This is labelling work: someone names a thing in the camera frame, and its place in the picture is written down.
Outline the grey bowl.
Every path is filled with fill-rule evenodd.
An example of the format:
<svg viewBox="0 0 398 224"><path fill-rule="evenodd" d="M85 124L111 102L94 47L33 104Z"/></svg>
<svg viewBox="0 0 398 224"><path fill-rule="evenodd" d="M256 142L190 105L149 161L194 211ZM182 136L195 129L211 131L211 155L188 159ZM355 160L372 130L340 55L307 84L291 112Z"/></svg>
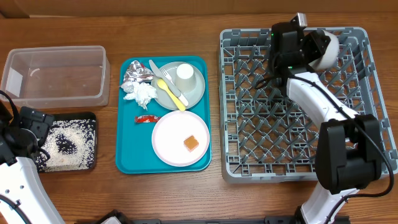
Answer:
<svg viewBox="0 0 398 224"><path fill-rule="evenodd" d="M309 63L314 70L325 70L331 68L339 53L339 41L337 36L325 30L323 33L330 38L330 43L322 57Z"/></svg>

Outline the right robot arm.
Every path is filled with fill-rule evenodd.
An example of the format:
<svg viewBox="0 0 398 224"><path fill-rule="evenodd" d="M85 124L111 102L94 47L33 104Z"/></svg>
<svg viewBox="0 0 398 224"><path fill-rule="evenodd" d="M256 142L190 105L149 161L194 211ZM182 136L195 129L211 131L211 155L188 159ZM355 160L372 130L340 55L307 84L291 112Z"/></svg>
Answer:
<svg viewBox="0 0 398 224"><path fill-rule="evenodd" d="M394 173L382 151L376 117L346 106L317 74L335 63L340 47L337 36L325 30L305 34L306 26L298 19L272 26L268 66L281 80L284 95L318 128L318 182L310 198L297 208L293 222L333 223L349 199L362 197L360 190L380 179L383 166L389 174L387 189L366 197L387 195L394 186Z"/></svg>

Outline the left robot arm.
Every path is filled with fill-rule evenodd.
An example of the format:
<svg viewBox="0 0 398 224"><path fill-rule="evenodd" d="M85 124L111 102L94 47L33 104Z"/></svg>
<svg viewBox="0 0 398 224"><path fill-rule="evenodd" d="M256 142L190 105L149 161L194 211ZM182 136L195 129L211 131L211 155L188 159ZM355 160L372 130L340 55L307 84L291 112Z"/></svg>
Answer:
<svg viewBox="0 0 398 224"><path fill-rule="evenodd" d="M35 164L55 117L23 106L19 111L1 92L12 113L1 104L1 215L8 223L63 223L47 195Z"/></svg>

